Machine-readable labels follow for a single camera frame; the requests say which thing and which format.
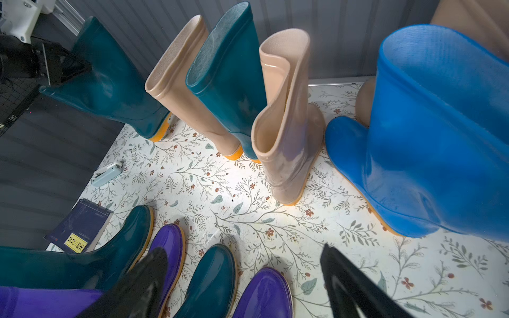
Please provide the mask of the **dark green boot back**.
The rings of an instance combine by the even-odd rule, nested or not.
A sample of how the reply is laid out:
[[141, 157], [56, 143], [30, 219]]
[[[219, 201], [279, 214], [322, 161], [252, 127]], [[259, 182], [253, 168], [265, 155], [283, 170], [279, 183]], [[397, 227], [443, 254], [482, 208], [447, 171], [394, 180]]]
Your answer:
[[187, 88], [258, 162], [251, 142], [266, 107], [259, 41], [249, 2], [230, 8], [211, 31], [186, 75]]

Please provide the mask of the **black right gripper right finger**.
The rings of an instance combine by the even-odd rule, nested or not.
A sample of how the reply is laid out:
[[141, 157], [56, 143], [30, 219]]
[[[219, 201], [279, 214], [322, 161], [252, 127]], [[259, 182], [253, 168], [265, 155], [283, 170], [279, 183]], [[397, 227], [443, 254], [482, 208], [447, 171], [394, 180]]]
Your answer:
[[336, 248], [325, 245], [320, 264], [334, 317], [410, 317]]

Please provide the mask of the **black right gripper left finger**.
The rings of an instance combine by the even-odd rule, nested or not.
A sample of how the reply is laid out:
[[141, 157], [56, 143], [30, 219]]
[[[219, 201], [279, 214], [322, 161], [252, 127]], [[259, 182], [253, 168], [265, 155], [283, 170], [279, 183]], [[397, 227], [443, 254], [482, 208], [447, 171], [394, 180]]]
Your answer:
[[164, 249], [156, 248], [79, 317], [158, 317], [168, 268]]

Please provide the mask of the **blue rain boot front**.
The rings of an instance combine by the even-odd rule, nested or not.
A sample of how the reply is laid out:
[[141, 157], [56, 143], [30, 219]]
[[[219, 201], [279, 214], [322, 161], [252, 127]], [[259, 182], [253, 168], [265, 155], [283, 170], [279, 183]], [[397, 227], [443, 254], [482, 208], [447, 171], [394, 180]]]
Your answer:
[[332, 119], [325, 145], [395, 233], [508, 240], [508, 64], [463, 34], [414, 25], [388, 36], [369, 126]]

